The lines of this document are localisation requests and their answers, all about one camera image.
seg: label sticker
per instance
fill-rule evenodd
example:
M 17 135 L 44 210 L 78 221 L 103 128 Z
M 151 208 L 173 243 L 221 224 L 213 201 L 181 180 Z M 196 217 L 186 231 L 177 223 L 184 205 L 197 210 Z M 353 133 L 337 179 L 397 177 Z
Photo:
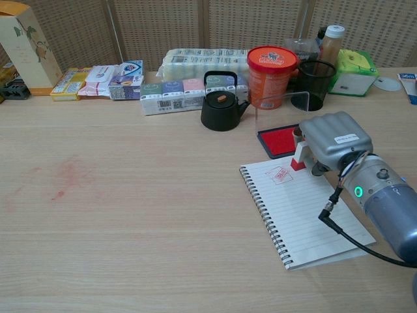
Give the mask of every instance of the label sticker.
M 354 140 L 359 140 L 359 137 L 356 134 L 349 134 L 340 137 L 335 137 L 334 141 L 338 144 L 345 143 L 345 142 L 353 142 Z

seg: lined paper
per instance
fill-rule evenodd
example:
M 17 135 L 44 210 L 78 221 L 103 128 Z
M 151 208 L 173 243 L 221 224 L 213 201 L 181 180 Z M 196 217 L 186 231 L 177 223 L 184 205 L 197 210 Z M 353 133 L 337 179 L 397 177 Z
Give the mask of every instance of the lined paper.
M 318 219 L 334 192 L 324 176 L 312 176 L 311 168 L 294 171 L 292 156 L 243 165 L 256 187 L 282 240 L 278 250 L 287 269 L 316 265 L 362 255 L 353 244 Z M 332 219 L 363 245 L 375 240 L 342 199 L 332 211 Z

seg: green tissue box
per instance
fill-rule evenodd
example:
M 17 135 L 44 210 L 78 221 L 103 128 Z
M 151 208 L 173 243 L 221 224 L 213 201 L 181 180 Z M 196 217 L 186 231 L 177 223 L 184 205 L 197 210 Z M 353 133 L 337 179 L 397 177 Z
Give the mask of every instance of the green tissue box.
M 329 86 L 329 93 L 335 95 L 363 97 L 379 76 L 369 54 L 363 51 L 340 49 L 336 70 Z

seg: sauce bottle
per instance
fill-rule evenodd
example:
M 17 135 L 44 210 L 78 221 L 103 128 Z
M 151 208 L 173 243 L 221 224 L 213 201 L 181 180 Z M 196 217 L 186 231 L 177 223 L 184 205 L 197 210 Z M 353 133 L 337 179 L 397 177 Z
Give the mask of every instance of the sauce bottle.
M 321 60 L 329 62 L 332 65 L 338 60 L 341 41 L 345 34 L 345 28 L 339 25 L 329 25 L 323 38 L 323 52 Z

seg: white disc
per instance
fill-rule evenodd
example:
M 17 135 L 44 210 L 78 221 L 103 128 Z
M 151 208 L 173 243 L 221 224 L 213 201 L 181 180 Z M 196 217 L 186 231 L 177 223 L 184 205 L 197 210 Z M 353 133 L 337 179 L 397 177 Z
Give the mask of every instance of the white disc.
M 378 77 L 373 84 L 385 91 L 399 91 L 401 89 L 401 84 L 398 81 L 388 77 Z

